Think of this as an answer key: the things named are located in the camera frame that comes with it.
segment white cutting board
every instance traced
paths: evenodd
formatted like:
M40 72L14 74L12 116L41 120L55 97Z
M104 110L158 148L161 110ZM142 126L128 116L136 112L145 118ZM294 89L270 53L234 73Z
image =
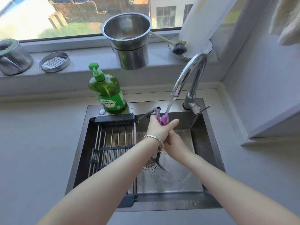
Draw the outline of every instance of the white cutting board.
M202 51L236 1L195 0L179 33L179 40L187 42L188 53Z

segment wooden handle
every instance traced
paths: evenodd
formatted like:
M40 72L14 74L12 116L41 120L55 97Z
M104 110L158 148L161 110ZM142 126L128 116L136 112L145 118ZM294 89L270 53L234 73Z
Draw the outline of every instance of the wooden handle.
M149 34L150 34L150 35L154 35L154 36L156 36L156 37L162 39L162 40L165 41L166 43L169 43L169 44L175 46L175 43L173 43L172 41L170 41L170 40L168 40L168 39L166 39L166 38L164 38L164 37L162 37L162 36L160 36L160 35L158 35L158 34L155 34L155 33L152 32L152 31L150 31Z

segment person's right arm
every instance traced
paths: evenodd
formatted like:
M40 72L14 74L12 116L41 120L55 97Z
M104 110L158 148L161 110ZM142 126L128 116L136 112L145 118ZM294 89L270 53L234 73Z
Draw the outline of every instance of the person's right arm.
M287 208L192 153L173 130L165 151L197 175L237 224L300 224L300 218Z

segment sink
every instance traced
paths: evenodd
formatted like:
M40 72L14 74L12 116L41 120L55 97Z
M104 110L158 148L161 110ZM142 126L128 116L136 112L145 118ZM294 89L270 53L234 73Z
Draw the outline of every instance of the sink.
M193 153L200 155L213 166L225 171L207 111L195 117L191 111L183 109L183 102L184 100L175 100L169 112L170 120L175 118L180 120L174 129L175 132L181 136ZM200 107L205 107L203 99L198 98L196 102ZM135 114L138 120L157 106L160 106L162 111L166 110L168 103L168 100L129 103L129 113ZM97 132L99 132L95 118L99 116L99 110L102 108L102 105L88 106L66 194L88 178L92 148L95 147ZM127 145L142 140L142 137L146 135L149 118L149 116L144 117L136 122L134 128L127 128ZM103 146L117 146L118 129L108 130L107 134L109 137L106 138L107 142L104 142ZM119 139L124 138L125 134L119 134ZM132 188L128 190L129 193L134 193L137 196L134 204L132 207L118 208L117 212L222 207L195 174L170 158L165 151L161 152L159 163L166 171L157 166L156 163L148 161L137 176Z

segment chrome faucet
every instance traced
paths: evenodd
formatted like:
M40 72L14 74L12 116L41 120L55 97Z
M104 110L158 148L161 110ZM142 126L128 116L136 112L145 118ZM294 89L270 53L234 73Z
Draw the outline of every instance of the chrome faucet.
M200 79L203 75L203 72L204 72L204 69L206 66L206 62L207 62L206 54L200 53L200 54L195 55L184 67L184 69L181 72L181 74L172 90L172 93L171 93L171 95L173 97L176 97L176 98L179 97L179 95L183 89L183 86L184 86L185 82L187 81L190 73L195 71L196 72L195 78L193 80L190 91L187 93L187 95L185 97L185 101L183 103L183 108L186 110L192 110L194 115L198 115L198 114L202 113L204 110L206 110L212 106L212 105L210 105L204 109L201 109L200 106L195 101L196 90L199 85Z

